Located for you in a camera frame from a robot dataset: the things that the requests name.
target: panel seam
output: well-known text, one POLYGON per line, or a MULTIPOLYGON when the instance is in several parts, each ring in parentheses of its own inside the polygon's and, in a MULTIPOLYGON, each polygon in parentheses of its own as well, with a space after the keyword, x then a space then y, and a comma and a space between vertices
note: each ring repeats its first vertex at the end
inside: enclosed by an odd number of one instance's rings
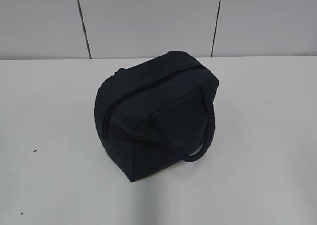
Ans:
POLYGON ((212 49, 211 49, 211 57, 212 57, 212 55, 213 55, 214 42, 215 42, 215 39, 216 39, 216 32, 217 32, 218 19, 219 19, 219 13, 220 13, 220 6, 221 6, 221 0, 219 0, 219 5, 218 5, 218 12, 217 12, 216 26, 215 26, 215 28, 214 28, 214 34, 213 34, 213 42, 212 42, 212 49))
POLYGON ((79 10, 81 25, 82 25, 83 31, 84 31, 84 36, 85 36, 85 41, 86 41, 88 56, 89 56, 89 59, 91 59, 90 47, 89 47, 89 43, 88 43, 88 38, 87 38, 87 33, 86 33, 86 27, 85 27, 85 23, 84 23, 84 17, 83 17, 83 13, 82 13, 82 11, 81 11, 81 6, 80 6, 79 0, 77 0, 77 6, 78 6, 78 10, 79 10))

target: table surface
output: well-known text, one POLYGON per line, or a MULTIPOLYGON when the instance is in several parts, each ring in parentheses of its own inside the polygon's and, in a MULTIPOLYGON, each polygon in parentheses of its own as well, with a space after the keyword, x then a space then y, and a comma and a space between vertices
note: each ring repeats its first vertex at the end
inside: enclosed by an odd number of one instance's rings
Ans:
POLYGON ((317 56, 198 60, 220 80, 211 147, 134 183, 93 109, 146 59, 0 61, 0 224, 316 225, 317 56))

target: bag handle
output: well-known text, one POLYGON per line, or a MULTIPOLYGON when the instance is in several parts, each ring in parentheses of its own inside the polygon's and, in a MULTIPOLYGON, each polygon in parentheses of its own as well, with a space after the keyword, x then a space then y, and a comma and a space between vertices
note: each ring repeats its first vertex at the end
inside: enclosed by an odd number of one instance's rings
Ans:
POLYGON ((158 115, 151 116, 151 119, 154 123, 154 125, 157 127, 159 132, 162 134, 164 140, 166 141, 168 147, 170 147, 183 161, 186 162, 193 162, 198 160, 200 157, 202 157, 205 152, 207 151, 208 147, 211 145, 213 137, 214 137, 214 131, 215 131, 215 119, 214 119, 214 106, 213 102, 211 101, 210 92, 208 89, 204 87, 200 87, 201 92, 203 94, 204 103, 207 108, 208 112, 208 118, 207 118, 207 124, 205 129, 205 140, 199 151, 193 155, 185 155, 179 147, 177 147, 174 143, 173 138, 171 135, 164 130, 163 124, 161 119, 158 115))

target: fabric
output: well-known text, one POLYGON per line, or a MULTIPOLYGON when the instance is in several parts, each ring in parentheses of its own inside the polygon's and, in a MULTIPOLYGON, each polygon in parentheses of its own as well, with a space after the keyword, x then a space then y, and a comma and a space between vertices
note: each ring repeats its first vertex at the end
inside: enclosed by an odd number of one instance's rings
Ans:
POLYGON ((219 80, 186 52, 120 69, 96 95, 100 141, 131 182, 180 160, 195 161, 214 136, 218 86, 219 80))

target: bag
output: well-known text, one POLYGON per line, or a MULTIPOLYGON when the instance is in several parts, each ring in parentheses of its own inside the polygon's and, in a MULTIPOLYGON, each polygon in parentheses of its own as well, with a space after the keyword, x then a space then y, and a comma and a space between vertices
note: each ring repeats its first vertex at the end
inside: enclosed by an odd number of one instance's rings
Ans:
POLYGON ((131 182, 180 160, 199 159, 213 140, 218 85, 186 52, 120 69, 96 96, 95 123, 103 147, 131 182))

